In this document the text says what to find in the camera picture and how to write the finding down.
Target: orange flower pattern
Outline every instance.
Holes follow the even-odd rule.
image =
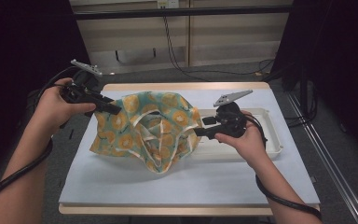
[[[180,94],[143,91],[123,96],[112,104],[118,115],[95,112],[98,134],[90,151],[105,156],[137,157],[155,173],[165,173],[190,154],[200,138],[200,114]]]

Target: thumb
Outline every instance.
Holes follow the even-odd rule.
[[[72,114],[80,114],[93,111],[96,108],[95,104],[92,103],[83,103],[83,104],[72,104]]]
[[[233,137],[231,137],[229,135],[223,134],[223,133],[215,134],[214,138],[217,141],[222,142],[222,143],[226,143],[227,145],[232,146],[232,147],[235,147],[235,143],[237,142],[235,138],[233,138]]]

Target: white tray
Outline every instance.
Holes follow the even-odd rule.
[[[258,119],[263,127],[264,135],[267,138],[266,151],[270,158],[274,159],[283,150],[283,145],[276,133],[276,129],[271,122],[269,112],[263,108],[245,108],[243,110],[249,111]],[[202,118],[216,115],[216,110],[200,109]],[[203,136],[200,140],[199,146],[190,154],[190,157],[195,160],[243,160],[238,154],[237,150],[229,145],[219,143],[216,139],[209,140],[208,137]]]

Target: person's left hand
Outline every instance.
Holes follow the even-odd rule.
[[[63,78],[55,84],[65,85],[71,78]],[[60,94],[62,87],[55,86],[45,90],[39,100],[33,119],[40,122],[41,128],[46,128],[51,134],[56,133],[74,114],[86,113],[95,109],[96,105],[92,103],[68,104]]]

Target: dark floor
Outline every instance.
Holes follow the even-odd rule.
[[[187,73],[183,75],[174,69],[165,69],[148,72],[128,73],[115,75],[116,83],[123,82],[187,82],[200,81],[191,76],[208,81],[258,81],[261,77],[255,75],[234,75],[211,72],[230,71],[247,73],[258,69],[258,63],[213,65],[197,69],[208,69],[210,72]],[[295,117],[287,92],[281,87],[281,81],[273,80],[270,83],[284,117]],[[78,115],[69,120],[64,129],[54,136],[55,147],[48,158],[48,173],[45,195],[44,223],[180,223],[178,217],[110,217],[110,216],[65,216],[58,211],[58,200],[62,191],[67,172],[73,157],[76,154],[83,132],[86,130],[89,118]],[[329,153],[337,167],[345,177],[349,186],[358,199],[358,145],[356,140],[340,129],[340,122],[324,104],[319,100],[316,118],[311,122],[324,141]],[[307,167],[310,176],[316,179],[314,187],[321,200],[321,211],[324,223],[358,223],[342,198],[331,174],[326,169],[314,145],[310,141],[302,126],[291,128],[292,136],[296,142],[300,155]],[[0,176],[3,173],[7,159],[2,161]],[[259,217],[219,217],[211,219],[211,223],[262,223],[266,219]]]

